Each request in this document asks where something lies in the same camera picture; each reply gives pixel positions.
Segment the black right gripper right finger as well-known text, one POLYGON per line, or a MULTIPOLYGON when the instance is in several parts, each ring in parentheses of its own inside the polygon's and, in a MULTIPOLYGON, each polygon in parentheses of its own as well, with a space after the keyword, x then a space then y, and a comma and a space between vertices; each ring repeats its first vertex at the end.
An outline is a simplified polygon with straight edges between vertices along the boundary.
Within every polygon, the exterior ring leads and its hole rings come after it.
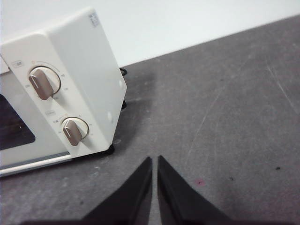
POLYGON ((197 193, 163 157, 158 157, 157 190, 166 225, 289 225, 286 221, 234 220, 197 193))

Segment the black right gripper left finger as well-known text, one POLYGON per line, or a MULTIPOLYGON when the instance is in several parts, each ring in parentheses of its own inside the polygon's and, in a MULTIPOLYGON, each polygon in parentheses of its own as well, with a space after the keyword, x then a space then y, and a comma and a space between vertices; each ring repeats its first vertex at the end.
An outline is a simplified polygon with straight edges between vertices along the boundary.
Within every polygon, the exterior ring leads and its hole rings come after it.
POLYGON ((152 182, 152 159, 147 157, 108 198, 82 219, 32 220, 23 225, 132 225, 152 182))

